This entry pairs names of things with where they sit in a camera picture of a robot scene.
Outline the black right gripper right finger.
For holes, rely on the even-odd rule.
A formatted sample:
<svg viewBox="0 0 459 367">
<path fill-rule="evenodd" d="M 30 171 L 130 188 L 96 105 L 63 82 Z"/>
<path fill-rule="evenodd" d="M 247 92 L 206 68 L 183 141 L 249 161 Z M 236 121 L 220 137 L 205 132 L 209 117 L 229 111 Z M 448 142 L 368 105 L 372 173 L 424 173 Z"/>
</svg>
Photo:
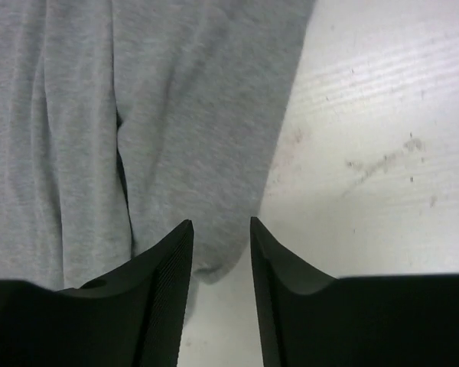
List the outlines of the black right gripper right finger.
<svg viewBox="0 0 459 367">
<path fill-rule="evenodd" d="M 333 278 L 252 218 L 266 366 L 459 366 L 459 274 Z"/>
</svg>

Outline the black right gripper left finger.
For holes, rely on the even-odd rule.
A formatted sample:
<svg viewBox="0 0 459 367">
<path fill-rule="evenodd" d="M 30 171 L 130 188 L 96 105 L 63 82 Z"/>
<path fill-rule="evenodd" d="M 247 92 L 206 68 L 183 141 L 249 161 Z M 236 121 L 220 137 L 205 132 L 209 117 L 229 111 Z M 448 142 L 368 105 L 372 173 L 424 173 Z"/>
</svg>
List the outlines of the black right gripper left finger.
<svg viewBox="0 0 459 367">
<path fill-rule="evenodd" d="M 192 267 L 194 228 L 80 288 L 0 280 L 0 366 L 174 366 Z"/>
</svg>

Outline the grey tank top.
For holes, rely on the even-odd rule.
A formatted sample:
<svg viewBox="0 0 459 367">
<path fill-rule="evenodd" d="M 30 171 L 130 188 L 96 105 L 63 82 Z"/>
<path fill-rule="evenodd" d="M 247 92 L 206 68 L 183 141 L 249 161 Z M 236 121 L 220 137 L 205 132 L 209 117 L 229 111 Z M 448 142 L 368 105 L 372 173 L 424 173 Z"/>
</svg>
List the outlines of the grey tank top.
<svg viewBox="0 0 459 367">
<path fill-rule="evenodd" d="M 80 287 L 194 223 L 248 241 L 312 1 L 0 1 L 0 279 Z"/>
</svg>

